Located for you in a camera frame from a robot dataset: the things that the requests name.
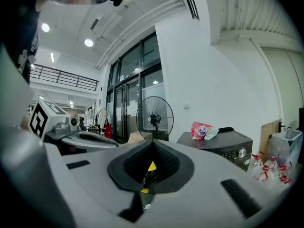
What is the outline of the dark grey washing machine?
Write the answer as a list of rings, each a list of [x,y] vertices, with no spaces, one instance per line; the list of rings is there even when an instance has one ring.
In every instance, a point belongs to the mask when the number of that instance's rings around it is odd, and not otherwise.
[[[193,140],[190,132],[184,132],[177,143],[188,147],[194,144],[220,148],[220,156],[234,163],[244,171],[248,170],[253,146],[251,138],[236,131],[218,133],[211,140]]]

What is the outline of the white ceiling air conditioner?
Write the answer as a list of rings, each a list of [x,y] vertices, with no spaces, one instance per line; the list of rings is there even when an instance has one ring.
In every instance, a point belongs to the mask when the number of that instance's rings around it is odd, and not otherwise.
[[[116,12],[100,14],[91,25],[91,31],[95,40],[107,37],[115,26],[121,21],[122,16]]]

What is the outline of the white ceiling pipes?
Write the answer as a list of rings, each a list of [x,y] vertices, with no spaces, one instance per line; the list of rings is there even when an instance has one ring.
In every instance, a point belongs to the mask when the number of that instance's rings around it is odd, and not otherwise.
[[[121,50],[124,44],[128,44],[136,36],[140,35],[163,17],[183,7],[185,7],[183,0],[169,0],[139,17],[113,41],[95,65],[95,69],[99,70],[106,65],[113,58],[116,51]]]

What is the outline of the black pedestal fan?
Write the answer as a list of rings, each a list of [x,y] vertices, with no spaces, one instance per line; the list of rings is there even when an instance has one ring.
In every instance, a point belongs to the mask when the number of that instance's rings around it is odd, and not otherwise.
[[[136,113],[137,129],[144,139],[169,140],[174,115],[168,102],[158,96],[145,98]]]

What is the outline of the brown cardboard box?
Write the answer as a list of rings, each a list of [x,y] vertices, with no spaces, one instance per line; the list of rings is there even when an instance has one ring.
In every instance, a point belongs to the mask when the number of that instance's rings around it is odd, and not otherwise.
[[[141,135],[140,132],[134,132],[131,133],[129,136],[129,140],[128,140],[128,144],[131,143],[135,143],[135,142],[139,142],[139,141],[143,141],[143,140],[147,140],[147,139],[152,139],[152,134],[151,133],[147,133],[147,132],[143,132],[143,135]]]

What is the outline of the red snack packet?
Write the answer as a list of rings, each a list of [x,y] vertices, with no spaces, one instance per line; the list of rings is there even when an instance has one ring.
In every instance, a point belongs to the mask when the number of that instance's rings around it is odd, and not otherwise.
[[[193,140],[203,139],[207,132],[209,132],[212,128],[213,126],[205,123],[193,122],[191,127],[191,137]]]

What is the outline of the black ceiling air vent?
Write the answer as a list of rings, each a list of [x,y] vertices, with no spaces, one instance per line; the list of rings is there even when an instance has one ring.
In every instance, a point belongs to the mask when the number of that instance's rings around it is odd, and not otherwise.
[[[193,19],[199,20],[198,10],[194,0],[186,0],[188,7],[190,9],[190,13]]]

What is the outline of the black-framed glass door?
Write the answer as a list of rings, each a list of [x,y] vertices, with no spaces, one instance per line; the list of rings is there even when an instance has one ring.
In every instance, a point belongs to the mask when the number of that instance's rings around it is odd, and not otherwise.
[[[138,106],[150,96],[165,98],[156,33],[140,40],[110,67],[106,108],[116,142],[128,142],[131,133],[138,130]]]

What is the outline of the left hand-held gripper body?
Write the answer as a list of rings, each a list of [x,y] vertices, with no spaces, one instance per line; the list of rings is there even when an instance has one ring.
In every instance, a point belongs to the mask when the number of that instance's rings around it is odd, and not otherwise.
[[[29,130],[45,143],[54,144],[62,155],[86,153],[84,148],[64,143],[63,139],[79,132],[77,119],[54,102],[39,98],[28,124]]]

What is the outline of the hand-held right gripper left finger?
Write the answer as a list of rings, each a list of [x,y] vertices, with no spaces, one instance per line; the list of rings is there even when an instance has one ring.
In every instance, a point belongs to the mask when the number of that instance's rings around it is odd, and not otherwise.
[[[120,189],[108,173],[109,163],[136,147],[124,147],[61,156],[53,144],[45,144],[47,160],[59,191],[73,218],[75,228],[152,228],[148,211],[132,208],[137,192]]]

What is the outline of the yellow box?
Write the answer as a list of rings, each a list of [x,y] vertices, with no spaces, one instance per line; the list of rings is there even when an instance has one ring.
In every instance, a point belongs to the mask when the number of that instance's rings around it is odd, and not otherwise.
[[[156,182],[157,177],[158,177],[157,167],[155,163],[152,161],[143,179],[141,192],[148,193],[149,187]]]

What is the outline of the clothes rack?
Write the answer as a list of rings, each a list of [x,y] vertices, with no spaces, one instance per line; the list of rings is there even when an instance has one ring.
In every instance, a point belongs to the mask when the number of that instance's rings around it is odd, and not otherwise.
[[[98,128],[97,133],[104,136],[105,124],[111,125],[111,114],[107,108],[101,109],[95,117],[95,126]]]

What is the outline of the black balcony railing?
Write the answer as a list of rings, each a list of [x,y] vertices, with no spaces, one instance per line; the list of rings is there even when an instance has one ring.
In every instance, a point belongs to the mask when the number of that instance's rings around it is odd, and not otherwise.
[[[96,91],[99,84],[99,81],[88,77],[36,64],[32,67],[30,77],[90,91]]]

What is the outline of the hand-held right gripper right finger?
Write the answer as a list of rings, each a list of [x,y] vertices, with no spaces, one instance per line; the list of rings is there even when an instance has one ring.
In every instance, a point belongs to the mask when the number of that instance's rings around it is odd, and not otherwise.
[[[285,197],[216,154],[168,145],[192,160],[194,173],[180,190],[155,196],[152,228],[256,228]]]

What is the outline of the pale translucent pouch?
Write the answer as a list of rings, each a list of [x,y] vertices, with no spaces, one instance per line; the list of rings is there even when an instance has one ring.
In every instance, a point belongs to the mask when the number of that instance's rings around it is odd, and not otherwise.
[[[207,131],[206,135],[204,136],[205,140],[213,139],[219,132],[219,129],[212,128],[211,130]]]

